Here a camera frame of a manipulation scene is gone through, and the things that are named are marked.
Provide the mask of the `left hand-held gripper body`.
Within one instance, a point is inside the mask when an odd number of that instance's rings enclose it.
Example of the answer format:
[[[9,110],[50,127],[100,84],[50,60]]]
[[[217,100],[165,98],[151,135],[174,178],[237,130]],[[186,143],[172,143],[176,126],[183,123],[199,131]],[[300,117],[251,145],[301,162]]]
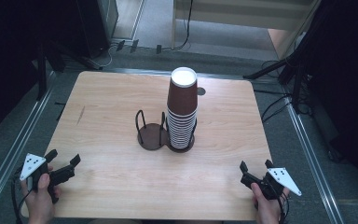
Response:
[[[68,165],[56,171],[50,171],[45,156],[40,157],[28,153],[21,169],[20,181],[26,181],[28,191],[37,190],[38,180],[42,174],[49,174],[48,193],[52,202],[56,203],[59,198],[56,196],[54,188],[74,177],[75,167],[71,166],[69,162]]]

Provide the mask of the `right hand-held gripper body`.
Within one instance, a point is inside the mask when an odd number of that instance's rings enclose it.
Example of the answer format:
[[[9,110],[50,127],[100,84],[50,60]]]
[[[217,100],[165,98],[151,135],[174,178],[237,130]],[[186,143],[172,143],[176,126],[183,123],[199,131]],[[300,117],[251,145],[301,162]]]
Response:
[[[256,183],[267,200],[277,199],[282,195],[284,188],[288,188],[297,196],[302,195],[302,191],[285,168],[268,168],[262,179],[250,174],[247,168],[241,168],[241,172],[241,183],[247,188],[250,188],[252,183]]]

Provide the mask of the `black wire cup holder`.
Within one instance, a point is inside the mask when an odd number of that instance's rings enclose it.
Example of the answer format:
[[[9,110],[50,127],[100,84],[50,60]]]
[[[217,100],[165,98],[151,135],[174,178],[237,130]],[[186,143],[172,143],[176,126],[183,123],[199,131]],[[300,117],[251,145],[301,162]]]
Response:
[[[194,132],[197,125],[194,125],[191,129],[191,137],[186,142],[186,146],[175,147],[171,143],[168,118],[164,112],[161,113],[160,123],[147,123],[145,121],[144,111],[140,109],[135,115],[135,127],[137,131],[137,141],[139,145],[146,150],[158,150],[166,146],[171,151],[184,153],[189,151],[195,143]]]

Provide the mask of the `single brown paper cup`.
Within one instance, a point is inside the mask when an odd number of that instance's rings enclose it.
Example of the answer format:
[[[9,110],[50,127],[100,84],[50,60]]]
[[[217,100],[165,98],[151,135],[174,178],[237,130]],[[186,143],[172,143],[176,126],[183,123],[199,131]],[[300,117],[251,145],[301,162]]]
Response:
[[[198,80],[196,72],[178,67],[171,73],[167,107],[178,116],[192,114],[198,106]]]

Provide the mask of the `person's right hand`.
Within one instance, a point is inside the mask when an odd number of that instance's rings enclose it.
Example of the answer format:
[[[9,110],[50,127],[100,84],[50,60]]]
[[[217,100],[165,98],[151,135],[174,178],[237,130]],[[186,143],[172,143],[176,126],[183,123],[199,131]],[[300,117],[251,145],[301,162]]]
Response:
[[[290,190],[284,188],[280,202],[267,200],[256,183],[251,184],[253,204],[256,207],[255,220],[257,224],[280,224],[282,221],[282,207],[287,201]]]

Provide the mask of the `person's left hand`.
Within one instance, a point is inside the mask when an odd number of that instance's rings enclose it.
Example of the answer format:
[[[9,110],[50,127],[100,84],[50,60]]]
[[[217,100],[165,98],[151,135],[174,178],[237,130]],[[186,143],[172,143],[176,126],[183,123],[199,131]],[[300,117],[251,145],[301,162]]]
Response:
[[[48,193],[49,174],[42,174],[38,180],[37,191],[28,191],[27,183],[21,181],[21,193],[25,196],[28,208],[28,224],[49,224],[55,216],[55,205]]]

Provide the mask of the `black metal stand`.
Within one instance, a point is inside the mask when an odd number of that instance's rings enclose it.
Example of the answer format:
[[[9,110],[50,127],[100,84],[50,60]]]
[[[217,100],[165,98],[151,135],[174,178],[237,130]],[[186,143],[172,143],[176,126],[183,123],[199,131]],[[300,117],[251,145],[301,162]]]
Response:
[[[54,71],[64,70],[65,63],[60,53],[60,45],[51,40],[41,42],[37,48],[37,101],[40,101],[47,91],[46,62],[49,62]]]

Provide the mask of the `black tripod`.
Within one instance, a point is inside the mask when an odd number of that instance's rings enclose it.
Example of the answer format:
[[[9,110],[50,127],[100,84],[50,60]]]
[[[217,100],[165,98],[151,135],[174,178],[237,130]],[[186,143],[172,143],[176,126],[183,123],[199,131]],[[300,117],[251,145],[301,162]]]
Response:
[[[278,70],[282,67],[282,71],[278,76],[278,81],[281,85],[286,85],[291,79],[294,80],[293,92],[292,92],[292,105],[297,114],[300,113],[300,89],[303,76],[306,75],[305,63],[302,58],[302,49],[297,48],[292,54],[277,61],[276,63],[261,69],[260,71],[251,74],[244,75],[244,79],[257,79],[269,72]]]

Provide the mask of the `dark curtain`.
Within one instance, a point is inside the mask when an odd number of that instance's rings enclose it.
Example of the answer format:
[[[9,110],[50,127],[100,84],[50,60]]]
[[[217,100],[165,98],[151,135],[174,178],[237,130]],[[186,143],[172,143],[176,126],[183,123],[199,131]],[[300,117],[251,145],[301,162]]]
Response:
[[[70,0],[0,0],[0,123],[37,80],[37,48],[53,41]]]
[[[336,130],[328,144],[358,168],[358,0],[322,0],[309,35],[309,87]]]

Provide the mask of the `dark cabinet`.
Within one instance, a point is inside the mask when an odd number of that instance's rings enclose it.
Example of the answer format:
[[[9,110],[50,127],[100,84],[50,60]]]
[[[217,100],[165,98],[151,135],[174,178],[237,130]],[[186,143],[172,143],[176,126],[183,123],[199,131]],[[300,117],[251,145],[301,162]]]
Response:
[[[85,56],[95,58],[111,44],[118,20],[116,0],[76,0]]]

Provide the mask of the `beige shelf unit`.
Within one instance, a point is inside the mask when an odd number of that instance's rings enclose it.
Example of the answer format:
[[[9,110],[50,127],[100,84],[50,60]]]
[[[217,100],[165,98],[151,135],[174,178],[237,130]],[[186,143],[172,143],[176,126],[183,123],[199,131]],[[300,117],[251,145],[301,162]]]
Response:
[[[193,21],[267,28],[279,59],[290,54],[299,35],[306,31],[322,0],[172,0],[172,43],[175,21]]]

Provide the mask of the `metal floor rail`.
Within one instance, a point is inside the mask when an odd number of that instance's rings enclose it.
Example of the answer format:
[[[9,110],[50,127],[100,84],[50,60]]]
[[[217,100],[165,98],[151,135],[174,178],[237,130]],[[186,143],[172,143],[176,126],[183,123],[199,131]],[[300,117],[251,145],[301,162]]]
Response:
[[[113,68],[113,69],[104,69],[103,71],[109,72],[109,73],[153,75],[153,76],[167,76],[167,77],[171,74],[171,71],[160,71],[160,70],[150,70],[150,69],[131,69],[131,68]],[[198,73],[198,77],[244,80],[243,75]],[[257,79],[249,79],[249,81],[258,82],[258,83],[275,83],[278,81],[278,78],[271,76],[271,75],[264,75]]]
[[[310,172],[312,173],[313,180],[320,194],[324,209],[330,220],[330,223],[345,224],[343,216],[341,215],[341,212],[338,208],[335,195],[331,190],[330,185],[328,184],[327,179],[322,170],[322,167],[316,157],[313,145],[303,125],[302,119],[296,113],[294,107],[292,106],[292,99],[290,97],[287,97],[285,99],[285,102],[287,103],[288,114],[296,130],[297,137],[304,151],[305,158],[310,168]]]
[[[9,213],[12,213],[12,205],[10,193],[6,194],[6,188],[10,188],[7,182],[24,160],[26,146],[55,88],[56,79],[57,73],[49,72],[47,90],[41,99],[37,100],[38,86],[31,88],[0,124],[0,196],[4,194],[8,199]]]

